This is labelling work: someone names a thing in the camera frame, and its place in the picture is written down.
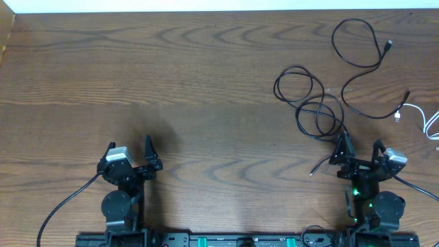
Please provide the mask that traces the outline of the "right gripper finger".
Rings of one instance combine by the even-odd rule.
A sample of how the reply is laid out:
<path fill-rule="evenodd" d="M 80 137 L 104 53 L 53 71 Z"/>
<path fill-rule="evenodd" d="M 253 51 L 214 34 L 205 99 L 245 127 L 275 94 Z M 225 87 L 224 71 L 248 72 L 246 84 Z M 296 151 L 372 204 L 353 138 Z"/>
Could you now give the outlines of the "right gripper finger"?
<path fill-rule="evenodd" d="M 379 153 L 384 153 L 386 151 L 386 148 L 384 144 L 381 142 L 381 139 L 377 139 L 373 143 L 373 150 L 372 150 L 372 163 L 375 163 L 378 161 Z"/>
<path fill-rule="evenodd" d="M 347 132 L 337 138 L 337 145 L 329 159 L 330 165 L 345 165 L 355 157 L 355 149 Z"/>

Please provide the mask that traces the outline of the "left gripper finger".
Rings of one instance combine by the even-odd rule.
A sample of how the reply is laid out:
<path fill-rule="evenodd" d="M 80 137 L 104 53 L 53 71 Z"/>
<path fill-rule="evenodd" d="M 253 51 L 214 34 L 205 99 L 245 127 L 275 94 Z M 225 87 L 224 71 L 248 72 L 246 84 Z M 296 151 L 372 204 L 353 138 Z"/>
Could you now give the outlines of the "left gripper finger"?
<path fill-rule="evenodd" d="M 111 150 L 111 149 L 113 149 L 113 148 L 115 148 L 115 146 L 116 146 L 116 143 L 115 143 L 115 142 L 110 142 L 110 143 L 108 144 L 108 147 L 107 147 L 107 149 L 106 149 L 106 151 L 105 151 L 103 157 L 101 158 L 101 161 L 106 161 L 106 156 L 107 156 L 107 154 L 108 154 L 108 151 Z"/>
<path fill-rule="evenodd" d="M 162 160 L 157 154 L 152 144 L 152 139 L 150 135 L 145 136 L 145 151 L 144 159 L 151 165 L 155 170 L 162 170 Z"/>

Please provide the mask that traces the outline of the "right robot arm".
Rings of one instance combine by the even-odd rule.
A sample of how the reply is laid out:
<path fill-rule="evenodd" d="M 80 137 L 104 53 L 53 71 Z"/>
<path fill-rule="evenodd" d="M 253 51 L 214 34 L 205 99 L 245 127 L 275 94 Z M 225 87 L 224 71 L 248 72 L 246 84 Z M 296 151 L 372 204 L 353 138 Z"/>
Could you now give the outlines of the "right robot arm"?
<path fill-rule="evenodd" d="M 360 232 L 382 232 L 390 234 L 399 229 L 405 201 L 390 191 L 381 191 L 379 183 L 393 178 L 407 163 L 407 157 L 385 148 L 381 140 L 373 143 L 372 158 L 361 160 L 355 157 L 351 138 L 343 132 L 329 163 L 340 166 L 337 177 L 351 181 L 346 192 L 348 213 L 354 218 Z"/>

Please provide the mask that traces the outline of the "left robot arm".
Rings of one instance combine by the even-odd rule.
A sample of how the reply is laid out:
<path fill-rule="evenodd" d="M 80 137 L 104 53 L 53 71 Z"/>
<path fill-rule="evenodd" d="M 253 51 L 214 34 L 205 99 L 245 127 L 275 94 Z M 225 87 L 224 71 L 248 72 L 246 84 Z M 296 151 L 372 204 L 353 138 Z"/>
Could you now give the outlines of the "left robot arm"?
<path fill-rule="evenodd" d="M 163 162 L 154 149 L 150 135 L 145 136 L 146 164 L 133 167 L 133 159 L 126 146 L 111 142 L 97 165 L 97 173 L 117 187 L 102 200 L 106 231 L 112 235 L 133 233 L 141 229 L 144 214 L 144 184 L 154 180 L 163 169 Z"/>

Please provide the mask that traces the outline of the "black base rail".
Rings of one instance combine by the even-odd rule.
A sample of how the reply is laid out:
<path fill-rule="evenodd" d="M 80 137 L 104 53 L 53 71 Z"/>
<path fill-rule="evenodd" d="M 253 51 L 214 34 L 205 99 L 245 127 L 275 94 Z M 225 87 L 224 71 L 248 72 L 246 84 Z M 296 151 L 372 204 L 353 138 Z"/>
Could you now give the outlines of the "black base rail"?
<path fill-rule="evenodd" d="M 212 235 L 188 233 L 134 233 L 105 236 L 77 235 L 75 247 L 153 246 L 153 247 L 294 247 L 294 246 L 348 246 L 341 233 L 325 234 L 307 232 L 293 235 Z"/>

